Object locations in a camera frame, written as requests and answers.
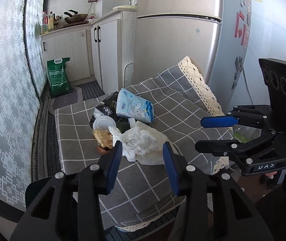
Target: kitchen cabinet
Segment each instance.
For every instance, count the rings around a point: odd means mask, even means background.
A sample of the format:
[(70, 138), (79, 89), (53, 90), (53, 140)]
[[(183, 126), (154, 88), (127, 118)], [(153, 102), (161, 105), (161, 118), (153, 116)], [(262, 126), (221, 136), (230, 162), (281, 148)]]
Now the kitchen cabinet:
[[(94, 75), (105, 93), (124, 87), (124, 72), (134, 62), (135, 15), (133, 11), (114, 11), (93, 22), (91, 45)], [(131, 77), (126, 84), (131, 85)]]
[(92, 65), (91, 25), (76, 26), (53, 31), (41, 36), (41, 50), (45, 63), (69, 57), (66, 75), (76, 82), (94, 75)]
[(94, 75), (105, 93), (121, 89), (120, 20), (91, 29)]
[(92, 44), (94, 76), (95, 76), (99, 86), (101, 88), (103, 88), (100, 55), (99, 55), (98, 44), (97, 44), (97, 27), (91, 28), (91, 44)]

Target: cabinet door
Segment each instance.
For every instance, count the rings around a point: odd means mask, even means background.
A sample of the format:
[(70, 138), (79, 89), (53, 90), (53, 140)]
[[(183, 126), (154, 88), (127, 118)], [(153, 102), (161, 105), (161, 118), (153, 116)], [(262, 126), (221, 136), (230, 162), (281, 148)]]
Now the cabinet door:
[(113, 93), (121, 89), (120, 20), (98, 27), (103, 91)]
[(66, 74), (70, 82), (90, 77), (86, 30), (61, 34), (42, 41), (44, 60), (70, 57)]
[(102, 87), (102, 74), (101, 74), (101, 65), (98, 52), (98, 42), (97, 42), (97, 27), (91, 28), (91, 43), (92, 43), (92, 57), (93, 57), (93, 68), (95, 78), (101, 87)]

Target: bottle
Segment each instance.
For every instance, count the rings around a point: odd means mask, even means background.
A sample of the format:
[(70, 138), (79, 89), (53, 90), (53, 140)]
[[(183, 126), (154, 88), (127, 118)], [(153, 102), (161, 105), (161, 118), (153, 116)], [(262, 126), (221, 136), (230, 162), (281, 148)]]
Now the bottle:
[(48, 33), (48, 16), (45, 12), (42, 13), (40, 18), (41, 34)]
[(53, 12), (49, 13), (49, 17), (48, 17), (48, 31), (54, 31), (54, 15)]
[(92, 9), (92, 13), (91, 16), (89, 17), (90, 19), (94, 19), (96, 17), (95, 13), (94, 13), (94, 8)]

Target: silver refrigerator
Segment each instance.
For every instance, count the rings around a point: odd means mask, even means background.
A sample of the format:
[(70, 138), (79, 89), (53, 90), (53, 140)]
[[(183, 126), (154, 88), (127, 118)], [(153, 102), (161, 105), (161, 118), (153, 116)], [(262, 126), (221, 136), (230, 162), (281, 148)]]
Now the silver refrigerator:
[(138, 0), (133, 84), (189, 56), (223, 110), (242, 69), (251, 0)]

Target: electrical cord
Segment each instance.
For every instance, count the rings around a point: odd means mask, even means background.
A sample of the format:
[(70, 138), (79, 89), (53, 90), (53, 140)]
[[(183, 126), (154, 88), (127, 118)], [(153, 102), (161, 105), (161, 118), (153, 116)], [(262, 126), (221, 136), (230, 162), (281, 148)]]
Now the electrical cord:
[(247, 77), (245, 76), (244, 67), (243, 67), (243, 76), (244, 76), (244, 82), (245, 82), (245, 86), (246, 86), (246, 88), (247, 88), (247, 92), (248, 92), (249, 97), (250, 97), (250, 99), (251, 99), (252, 105), (254, 105), (253, 98), (252, 98), (251, 93), (250, 93), (250, 90), (249, 90), (249, 86), (248, 86), (248, 82), (247, 82)]
[[(89, 10), (91, 9), (92, 4), (93, 4), (93, 2), (91, 2), (91, 6), (90, 6)], [(88, 12), (87, 12), (87, 19), (88, 19), (88, 13), (89, 13), (89, 10), (88, 10)]]

